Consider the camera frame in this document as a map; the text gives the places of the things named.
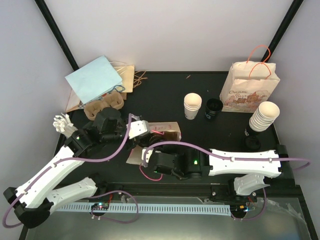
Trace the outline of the small stack paper cups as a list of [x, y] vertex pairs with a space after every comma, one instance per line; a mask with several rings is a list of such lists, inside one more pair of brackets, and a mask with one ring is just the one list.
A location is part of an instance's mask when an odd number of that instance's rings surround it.
[[184, 115], [188, 120], [193, 120], [202, 105], [202, 98], [197, 93], [188, 93], [183, 100]]

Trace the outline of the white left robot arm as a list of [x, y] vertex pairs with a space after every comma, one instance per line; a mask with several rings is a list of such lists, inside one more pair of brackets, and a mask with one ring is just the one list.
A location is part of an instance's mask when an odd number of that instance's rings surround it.
[[2, 219], [2, 225], [7, 229], [21, 225], [32, 229], [66, 204], [83, 198], [103, 199], [108, 188], [99, 182], [97, 175], [56, 187], [84, 163], [110, 161], [124, 147], [134, 148], [138, 138], [151, 132], [148, 121], [134, 114], [129, 114], [128, 121], [124, 121], [121, 113], [112, 107], [99, 112], [86, 128], [75, 127], [67, 113], [56, 115], [53, 126], [66, 137], [64, 145], [34, 177], [3, 193], [10, 204]]

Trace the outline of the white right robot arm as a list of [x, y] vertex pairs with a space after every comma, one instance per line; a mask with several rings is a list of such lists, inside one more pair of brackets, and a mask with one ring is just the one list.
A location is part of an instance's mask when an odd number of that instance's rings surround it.
[[234, 174], [237, 177], [227, 189], [228, 198], [234, 202], [270, 186], [266, 179], [279, 177], [284, 161], [276, 150], [230, 152], [178, 141], [163, 141], [145, 147], [141, 159], [153, 172], [179, 180]]

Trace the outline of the black lid stack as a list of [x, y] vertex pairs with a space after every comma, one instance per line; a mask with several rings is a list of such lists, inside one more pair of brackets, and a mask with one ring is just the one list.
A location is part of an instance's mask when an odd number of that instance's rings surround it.
[[217, 98], [210, 98], [205, 105], [205, 119], [212, 122], [222, 111], [223, 102]]

